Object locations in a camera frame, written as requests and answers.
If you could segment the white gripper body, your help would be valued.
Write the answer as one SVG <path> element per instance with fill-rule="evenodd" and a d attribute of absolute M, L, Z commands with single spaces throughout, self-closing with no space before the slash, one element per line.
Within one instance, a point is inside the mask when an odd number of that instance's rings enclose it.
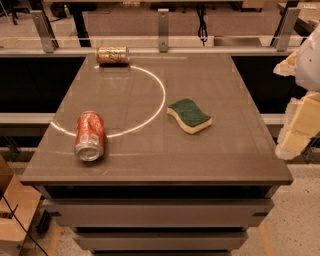
<path fill-rule="evenodd" d="M 320 24 L 301 45 L 295 64 L 296 84 L 320 91 Z"/>

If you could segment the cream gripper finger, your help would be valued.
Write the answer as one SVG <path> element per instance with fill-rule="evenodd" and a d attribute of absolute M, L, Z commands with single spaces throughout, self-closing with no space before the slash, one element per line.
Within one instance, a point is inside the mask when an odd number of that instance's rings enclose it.
<path fill-rule="evenodd" d="M 291 53 L 286 59 L 275 66 L 273 72 L 280 76 L 294 76 L 297 55 L 297 51 Z"/>
<path fill-rule="evenodd" d="M 301 99 L 292 98 L 277 139 L 276 156 L 283 160 L 294 159 L 319 132 L 320 93 L 308 91 Z"/>

